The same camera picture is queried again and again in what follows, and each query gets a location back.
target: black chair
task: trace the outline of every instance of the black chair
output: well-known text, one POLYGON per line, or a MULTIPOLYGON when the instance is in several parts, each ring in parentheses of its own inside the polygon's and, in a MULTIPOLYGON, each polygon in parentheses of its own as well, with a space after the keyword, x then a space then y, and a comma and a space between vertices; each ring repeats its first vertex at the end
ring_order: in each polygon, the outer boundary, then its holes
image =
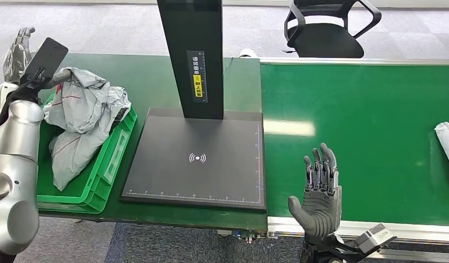
POLYGON ((293 0, 284 22, 287 46, 294 48, 301 58, 361 58, 365 54, 357 38, 381 20, 381 12, 367 0, 293 0), (354 3, 361 3, 373 19, 364 29, 352 36, 348 31, 348 13, 354 3), (305 16, 334 16, 344 20, 344 27, 335 24, 306 24, 305 16), (297 25, 287 28, 289 21, 297 25))

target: green plastic crate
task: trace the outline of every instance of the green plastic crate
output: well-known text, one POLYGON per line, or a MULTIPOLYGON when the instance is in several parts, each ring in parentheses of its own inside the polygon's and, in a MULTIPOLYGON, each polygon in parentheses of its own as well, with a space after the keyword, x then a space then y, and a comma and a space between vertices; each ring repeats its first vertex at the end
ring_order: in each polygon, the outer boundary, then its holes
POLYGON ((136 122, 133 108, 110 133, 84 170, 60 192, 53 182, 49 143, 63 130, 45 121, 39 140, 37 203, 40 210, 98 214, 107 204, 118 166, 136 122))

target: robot finger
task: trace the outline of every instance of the robot finger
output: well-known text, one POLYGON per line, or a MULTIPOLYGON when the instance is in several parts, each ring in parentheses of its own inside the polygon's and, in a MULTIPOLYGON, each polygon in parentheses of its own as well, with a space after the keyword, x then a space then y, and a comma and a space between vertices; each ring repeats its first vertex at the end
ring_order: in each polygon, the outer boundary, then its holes
POLYGON ((303 161, 305 162, 306 172, 305 172, 305 191, 308 192, 313 188, 313 168, 312 163, 310 162, 310 158, 308 156, 303 157, 303 161))
POLYGON ((25 36, 30 37, 32 33, 34 33, 36 29, 34 27, 27 27, 25 31, 25 36))
POLYGON ((320 144, 321 155, 323 156, 323 162, 327 161, 327 146, 324 142, 320 144))
POLYGON ((16 34, 15 40, 13 42, 14 45, 17 45, 19 43, 21 43, 21 39, 23 38, 23 35, 25 34, 25 27, 20 28, 20 30, 18 30, 18 33, 16 34))
POLYGON ((318 152, 317 148, 312 149, 312 154, 313 154, 313 157, 315 158, 315 162, 319 162, 320 161, 320 153, 318 152))
POLYGON ((327 149, 327 159, 329 161, 330 168, 337 168, 336 156, 331 149, 327 149))
POLYGON ((317 224, 315 218, 302 209, 300 201, 295 196, 290 196, 287 199, 289 212, 294 219, 303 227, 306 235, 315 236, 317 224))
POLYGON ((312 176, 312 182, 313 182, 313 190, 318 190, 320 188, 320 153, 318 152, 317 148, 312 149, 313 157, 315 158, 315 164, 313 168, 313 176, 312 176))
POLYGON ((328 152, 329 149, 327 148, 326 144, 322 143, 320 145, 321 154, 323 156, 323 168, 321 169, 320 174, 320 190, 327 191, 328 189, 328 179, 329 179, 329 167, 328 167, 328 152))
POLYGON ((339 172, 337 171, 336 156, 331 149, 328 149, 329 158, 329 178, 328 178, 328 195, 334 195, 339 184, 339 172))

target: robotic hand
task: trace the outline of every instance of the robotic hand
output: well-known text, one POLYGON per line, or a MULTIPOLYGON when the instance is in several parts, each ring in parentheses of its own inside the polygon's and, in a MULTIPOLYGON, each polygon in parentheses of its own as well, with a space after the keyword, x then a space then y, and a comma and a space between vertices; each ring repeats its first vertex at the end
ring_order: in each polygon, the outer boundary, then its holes
POLYGON ((10 46, 3 65, 4 81, 18 84, 21 75, 31 61, 30 36, 34 27, 23 27, 18 31, 10 46))
POLYGON ((313 148, 314 167, 305 156, 306 185, 303 206, 295 196, 288 199, 289 211, 303 227, 307 236, 325 237, 339 227, 341 222, 342 187, 338 186, 336 157, 326 147, 320 145, 323 160, 318 149, 313 148))
MULTIPOLYGON (((34 31, 28 29, 20 30, 19 37, 34 31)), ((24 38, 27 43, 29 35, 24 38)), ((0 263, 13 262, 39 227, 37 156, 44 112, 37 104, 38 93, 70 78, 69 70, 54 75, 67 52, 66 47, 47 38, 23 72, 19 63, 18 68, 8 71, 12 74, 5 74, 14 83, 0 86, 0 263)), ((16 63, 7 56, 5 64, 16 63)))
POLYGON ((312 150, 314 166, 308 156, 303 203, 295 196, 288 198, 289 211, 305 230, 304 248, 308 258, 301 262, 356 263, 396 238, 383 225, 378 224, 353 241, 344 241, 334 234, 341 222, 342 188, 338 185, 337 162, 326 144, 312 150))

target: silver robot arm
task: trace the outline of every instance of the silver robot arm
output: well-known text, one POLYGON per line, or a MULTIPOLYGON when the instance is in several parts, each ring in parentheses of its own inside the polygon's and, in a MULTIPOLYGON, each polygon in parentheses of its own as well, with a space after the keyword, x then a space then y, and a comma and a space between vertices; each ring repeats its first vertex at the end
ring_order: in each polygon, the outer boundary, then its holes
POLYGON ((25 250, 39 227, 36 204, 39 127, 44 113, 34 102, 17 100, 0 126, 0 253, 25 250))

